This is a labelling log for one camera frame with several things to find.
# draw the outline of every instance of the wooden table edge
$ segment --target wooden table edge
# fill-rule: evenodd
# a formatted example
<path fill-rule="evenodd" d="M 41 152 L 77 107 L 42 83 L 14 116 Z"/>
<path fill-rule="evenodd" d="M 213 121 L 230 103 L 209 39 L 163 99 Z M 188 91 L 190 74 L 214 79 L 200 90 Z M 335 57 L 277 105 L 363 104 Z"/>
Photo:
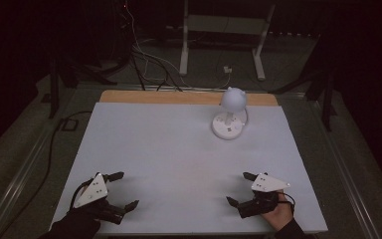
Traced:
<path fill-rule="evenodd" d="M 101 103 L 218 105 L 223 93 L 106 90 Z M 247 94 L 248 106 L 278 106 L 272 94 Z"/>

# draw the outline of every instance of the white ball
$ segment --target white ball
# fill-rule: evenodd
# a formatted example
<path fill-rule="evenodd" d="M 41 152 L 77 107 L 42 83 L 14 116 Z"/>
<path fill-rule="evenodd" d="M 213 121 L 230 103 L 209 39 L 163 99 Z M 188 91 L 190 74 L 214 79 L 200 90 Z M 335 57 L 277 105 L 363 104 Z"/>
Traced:
<path fill-rule="evenodd" d="M 228 88 L 222 95 L 221 106 L 228 112 L 239 113 L 244 110 L 247 105 L 247 95 L 238 88 Z"/>

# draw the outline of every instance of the sleeve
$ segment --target sleeve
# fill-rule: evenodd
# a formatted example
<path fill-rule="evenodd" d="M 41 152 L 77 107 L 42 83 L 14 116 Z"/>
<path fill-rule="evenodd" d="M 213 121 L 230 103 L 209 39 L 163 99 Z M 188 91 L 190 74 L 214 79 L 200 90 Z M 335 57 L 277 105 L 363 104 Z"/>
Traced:
<path fill-rule="evenodd" d="M 84 212 L 69 213 L 38 239 L 93 239 L 99 229 L 100 222 L 92 215 Z"/>
<path fill-rule="evenodd" d="M 305 234 L 293 218 L 292 221 L 275 234 L 275 237 L 277 239 L 303 239 Z"/>

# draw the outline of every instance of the white metal frame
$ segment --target white metal frame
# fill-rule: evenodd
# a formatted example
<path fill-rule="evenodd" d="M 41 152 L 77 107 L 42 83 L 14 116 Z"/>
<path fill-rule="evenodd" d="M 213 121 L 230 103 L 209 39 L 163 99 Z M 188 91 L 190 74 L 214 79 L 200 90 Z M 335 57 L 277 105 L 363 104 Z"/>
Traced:
<path fill-rule="evenodd" d="M 204 31 L 204 32 L 224 32 L 224 33 L 240 33 L 260 35 L 259 45 L 253 49 L 253 59 L 256 67 L 257 78 L 259 81 L 266 79 L 260 54 L 265 44 L 270 23 L 275 12 L 276 5 L 270 7 L 269 14 L 266 19 L 250 19 L 250 18 L 229 18 L 202 15 L 189 15 L 188 0 L 184 1 L 184 27 L 182 39 L 181 63 L 179 66 L 179 74 L 186 76 L 188 72 L 188 32 Z"/>

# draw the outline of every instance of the dark background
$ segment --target dark background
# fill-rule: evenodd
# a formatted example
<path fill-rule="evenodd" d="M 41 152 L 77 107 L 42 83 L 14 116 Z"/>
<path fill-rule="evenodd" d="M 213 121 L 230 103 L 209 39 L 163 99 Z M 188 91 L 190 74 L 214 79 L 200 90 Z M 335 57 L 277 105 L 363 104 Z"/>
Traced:
<path fill-rule="evenodd" d="M 225 2 L 190 1 L 190 11 L 246 17 L 266 14 L 263 3 Z M 342 93 L 382 169 L 382 1 L 277 2 L 270 30 L 276 36 L 321 35 L 304 72 L 335 69 L 335 89 Z M 129 3 L 136 23 L 150 36 L 166 39 L 166 25 L 182 24 L 181 1 Z M 89 64 L 98 64 L 98 58 L 109 51 L 103 46 L 112 41 L 111 25 L 105 24 L 110 6 L 109 0 L 98 4 L 91 0 L 0 1 L 0 136 L 37 95 L 35 84 L 49 74 L 50 45 Z"/>

